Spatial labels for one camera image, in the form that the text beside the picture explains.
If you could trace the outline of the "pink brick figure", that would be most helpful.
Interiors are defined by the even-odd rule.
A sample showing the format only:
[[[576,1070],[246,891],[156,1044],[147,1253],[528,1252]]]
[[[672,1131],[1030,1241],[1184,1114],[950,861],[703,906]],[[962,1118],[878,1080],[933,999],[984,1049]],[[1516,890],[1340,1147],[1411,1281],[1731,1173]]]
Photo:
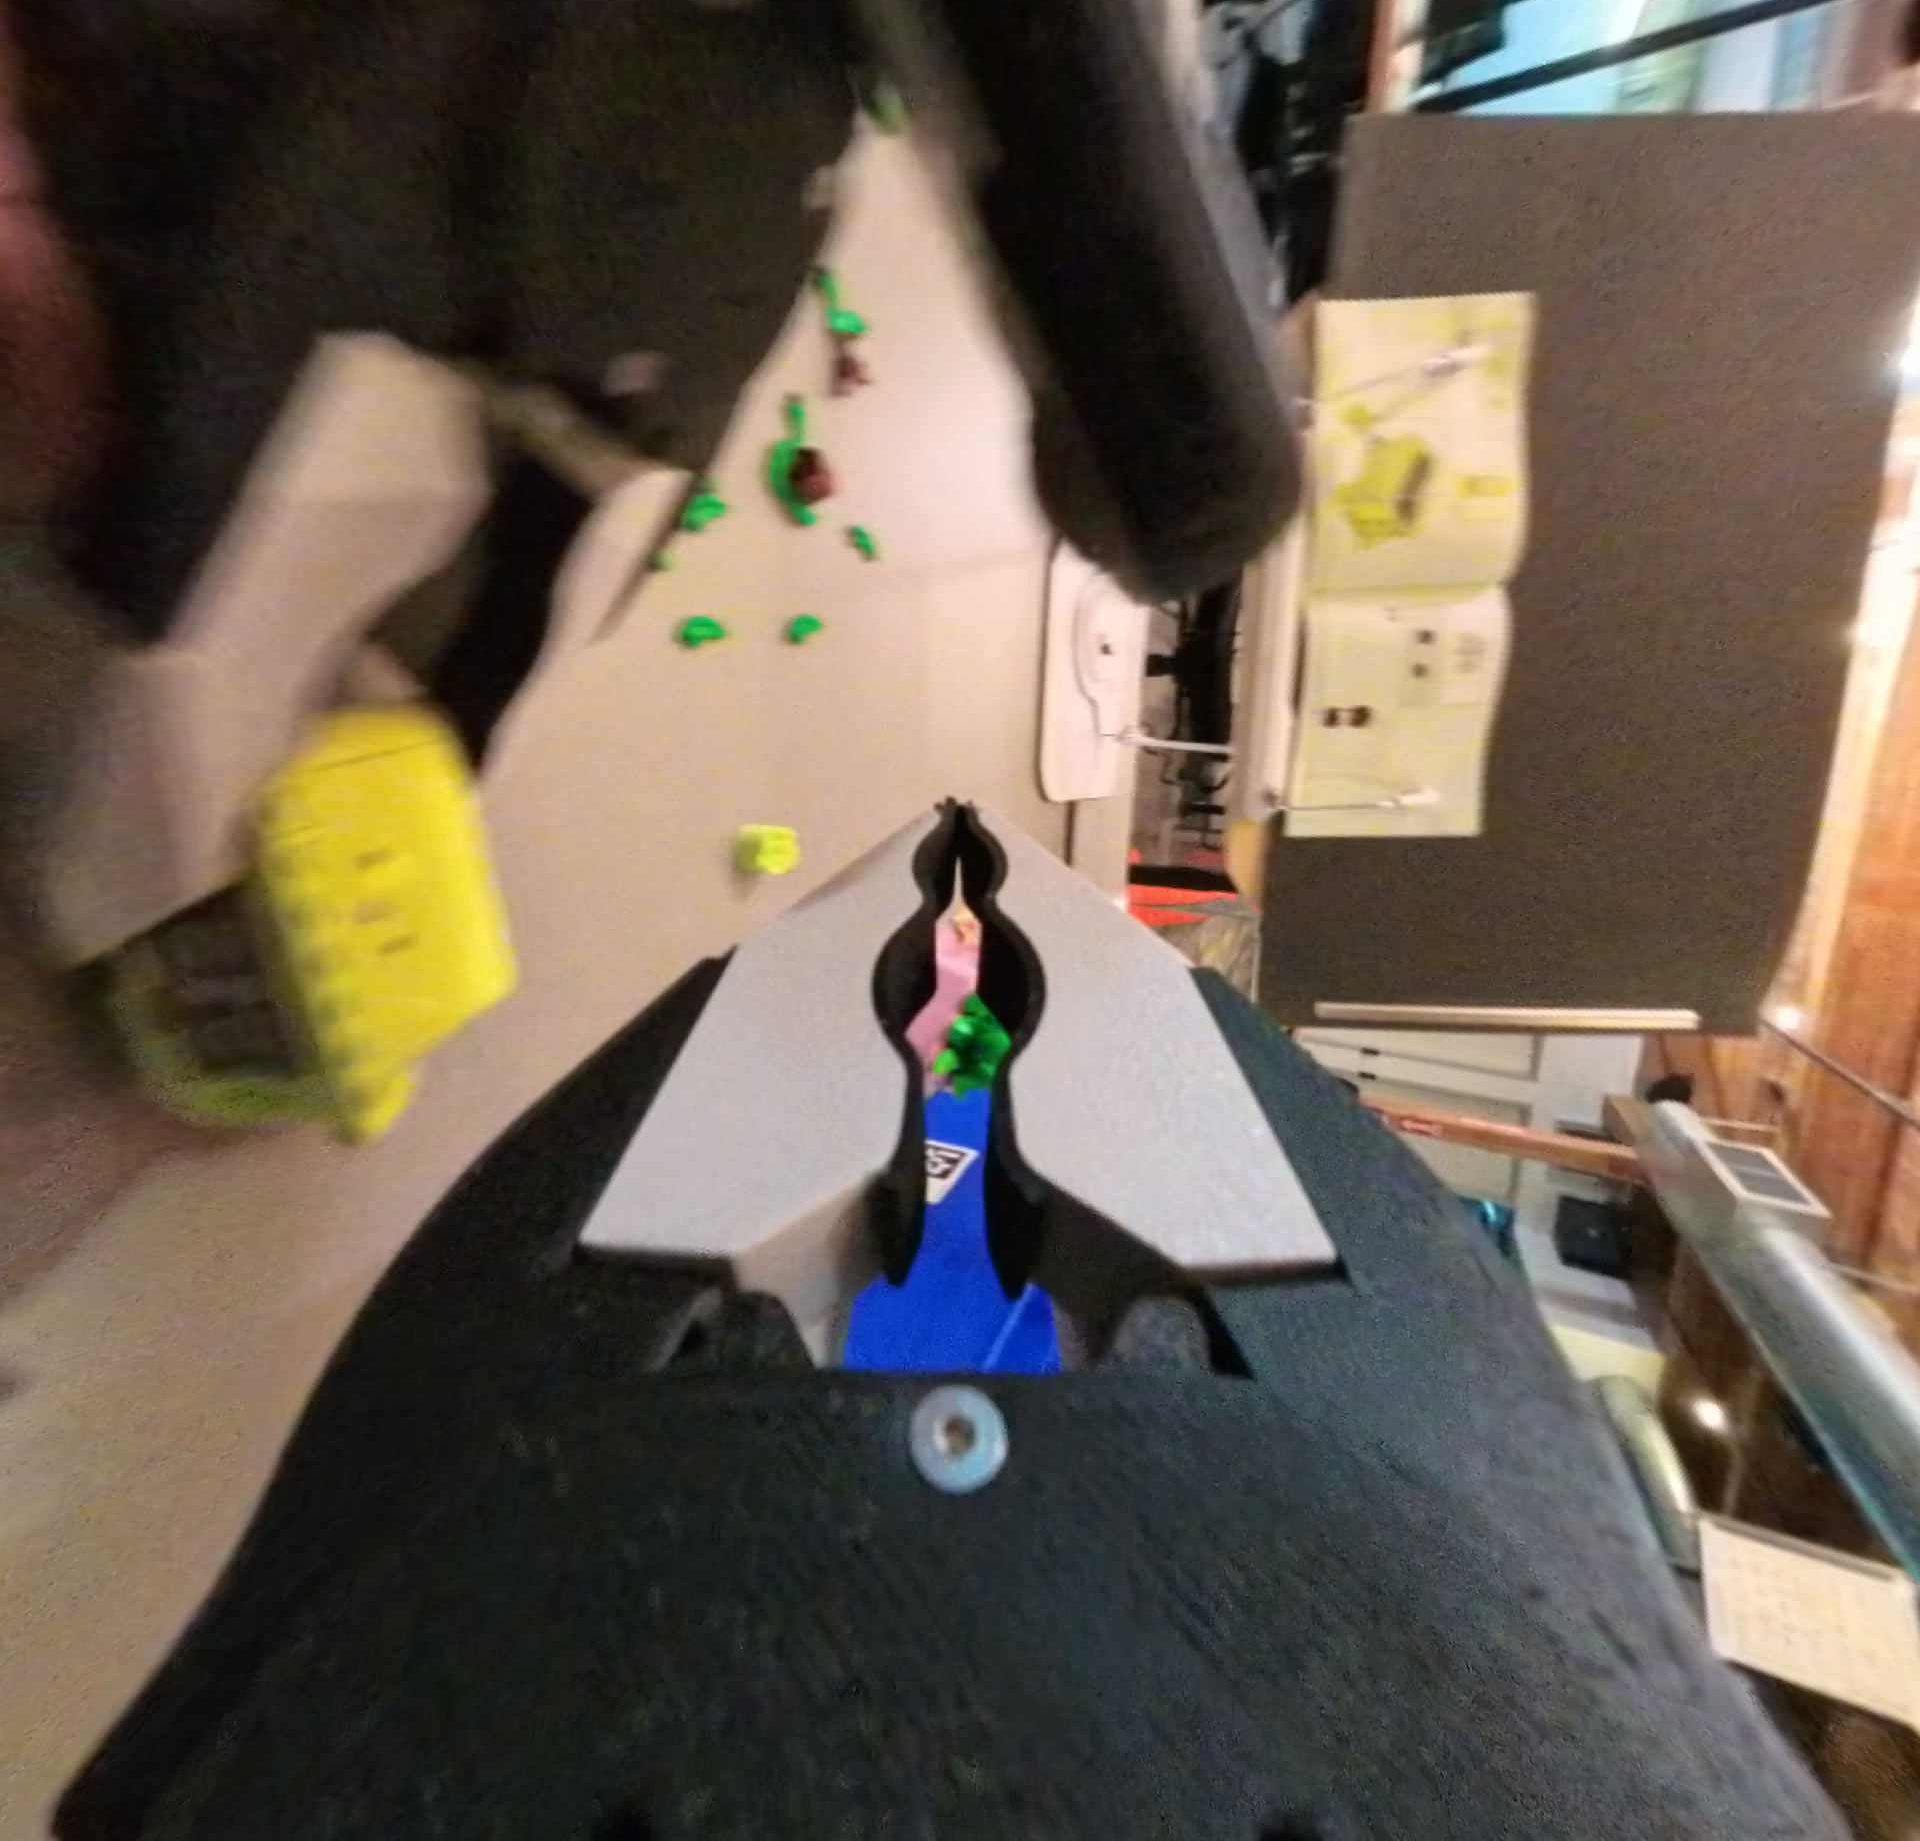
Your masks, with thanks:
[[[932,1093],[988,1093],[1012,1038],[984,999],[984,926],[953,897],[933,926],[932,989],[909,1021],[909,1046]]]

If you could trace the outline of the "scattered green leaf pieces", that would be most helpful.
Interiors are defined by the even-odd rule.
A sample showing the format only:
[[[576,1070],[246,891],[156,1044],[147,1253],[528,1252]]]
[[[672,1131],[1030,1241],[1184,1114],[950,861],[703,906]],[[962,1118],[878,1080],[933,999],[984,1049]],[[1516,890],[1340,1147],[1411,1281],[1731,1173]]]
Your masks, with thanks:
[[[856,309],[853,309],[845,297],[841,276],[828,260],[816,260],[805,271],[805,290],[808,297],[818,309],[818,328],[825,346],[825,396],[828,401],[841,402],[850,396],[834,396],[828,391],[828,356],[835,341],[853,341],[861,351],[865,367],[875,381],[872,368],[872,324]],[[776,519],[794,528],[811,528],[823,522],[825,510],[840,496],[840,480],[828,462],[835,478],[835,493],[832,500],[813,507],[811,512],[800,507],[792,500],[786,468],[792,459],[792,452],[800,446],[818,448],[827,459],[827,452],[821,438],[811,432],[811,413],[808,410],[808,396],[801,390],[786,390],[779,393],[779,432],[764,443],[764,453],[758,462],[761,488],[767,502],[776,507]],[[706,528],[726,521],[732,512],[732,504],[728,500],[728,488],[720,480],[713,464],[701,464],[692,472],[688,486],[684,490],[678,510],[674,512],[674,521],[670,532],[659,537],[654,552],[642,563],[642,579],[652,581],[662,574],[670,574],[677,563],[677,548],[688,537],[698,537]],[[730,626],[713,612],[688,612],[672,628],[672,642],[684,654],[701,654],[712,647],[725,645],[732,636]]]

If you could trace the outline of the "white paper sheet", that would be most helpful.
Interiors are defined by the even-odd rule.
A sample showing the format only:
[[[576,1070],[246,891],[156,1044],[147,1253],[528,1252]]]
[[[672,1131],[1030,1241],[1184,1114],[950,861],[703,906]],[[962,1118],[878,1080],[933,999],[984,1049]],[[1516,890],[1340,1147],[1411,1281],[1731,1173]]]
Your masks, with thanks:
[[[1724,1518],[1698,1519],[1696,1550],[1722,1661],[1917,1727],[1917,1597],[1904,1571]]]

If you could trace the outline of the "open instruction booklet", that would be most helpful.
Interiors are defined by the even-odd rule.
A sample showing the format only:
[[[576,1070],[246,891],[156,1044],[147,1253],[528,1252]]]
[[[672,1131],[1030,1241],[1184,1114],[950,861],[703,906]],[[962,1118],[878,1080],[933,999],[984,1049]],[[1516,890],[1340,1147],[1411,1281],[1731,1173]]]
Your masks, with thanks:
[[[1536,324],[1523,291],[1318,309],[1289,840],[1483,831]]]

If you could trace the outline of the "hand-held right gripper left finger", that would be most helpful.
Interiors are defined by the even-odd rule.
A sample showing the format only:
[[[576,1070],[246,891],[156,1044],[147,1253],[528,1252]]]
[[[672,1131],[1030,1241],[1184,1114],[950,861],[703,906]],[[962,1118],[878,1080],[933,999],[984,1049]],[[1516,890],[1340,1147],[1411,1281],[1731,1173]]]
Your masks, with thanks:
[[[923,1063],[956,877],[937,802],[736,942],[586,1214],[581,1249],[777,1301],[840,1360],[848,1310],[922,1242]]]

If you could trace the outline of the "silver metal duct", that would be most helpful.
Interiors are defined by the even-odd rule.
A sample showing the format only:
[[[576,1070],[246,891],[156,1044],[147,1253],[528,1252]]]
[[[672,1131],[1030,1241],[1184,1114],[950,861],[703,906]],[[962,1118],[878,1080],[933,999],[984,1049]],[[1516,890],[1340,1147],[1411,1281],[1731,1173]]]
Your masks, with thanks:
[[[1676,1239],[1764,1356],[1882,1544],[1917,1573],[1917,1368],[1825,1253],[1786,1162],[1690,1106],[1623,1100],[1620,1129]]]

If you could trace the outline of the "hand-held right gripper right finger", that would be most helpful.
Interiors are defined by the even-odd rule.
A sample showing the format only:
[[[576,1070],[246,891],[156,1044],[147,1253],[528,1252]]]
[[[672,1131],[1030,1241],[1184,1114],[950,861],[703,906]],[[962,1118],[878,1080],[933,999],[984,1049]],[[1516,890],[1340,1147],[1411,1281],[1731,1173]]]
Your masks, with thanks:
[[[1008,1294],[1133,1301],[1337,1269],[1197,973],[999,811],[956,808],[991,1083],[988,1249]]]

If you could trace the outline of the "grey divider panel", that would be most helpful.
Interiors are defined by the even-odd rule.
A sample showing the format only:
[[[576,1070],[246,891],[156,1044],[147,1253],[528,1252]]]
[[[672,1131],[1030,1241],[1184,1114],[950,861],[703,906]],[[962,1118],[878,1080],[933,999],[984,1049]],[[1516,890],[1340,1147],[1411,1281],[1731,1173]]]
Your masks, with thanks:
[[[1330,294],[1530,294],[1475,838],[1269,842],[1285,1025],[1747,1035],[1800,913],[1915,310],[1917,121],[1365,117]]]

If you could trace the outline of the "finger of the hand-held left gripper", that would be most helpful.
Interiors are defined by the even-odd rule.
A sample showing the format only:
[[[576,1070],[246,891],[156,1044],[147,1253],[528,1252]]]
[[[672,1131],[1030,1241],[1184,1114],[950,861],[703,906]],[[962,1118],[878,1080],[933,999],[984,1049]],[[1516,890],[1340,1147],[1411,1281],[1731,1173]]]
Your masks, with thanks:
[[[594,493],[534,452],[505,457],[473,535],[472,581],[435,659],[433,702],[472,764],[513,709],[605,639],[688,490],[639,467]]]
[[[476,383],[381,337],[299,368],[174,623],[104,666],[38,854],[63,964],[225,890],[261,785],[368,626],[446,563],[487,502]]]

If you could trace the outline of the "lime green brick figure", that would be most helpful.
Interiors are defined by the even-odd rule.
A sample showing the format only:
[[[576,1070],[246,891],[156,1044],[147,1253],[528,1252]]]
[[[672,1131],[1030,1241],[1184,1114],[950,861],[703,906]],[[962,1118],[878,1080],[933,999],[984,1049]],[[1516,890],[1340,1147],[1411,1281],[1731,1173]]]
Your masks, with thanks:
[[[372,1141],[518,979],[457,733],[421,702],[324,714],[243,806],[239,854],[90,964],[114,1049],[190,1125]]]

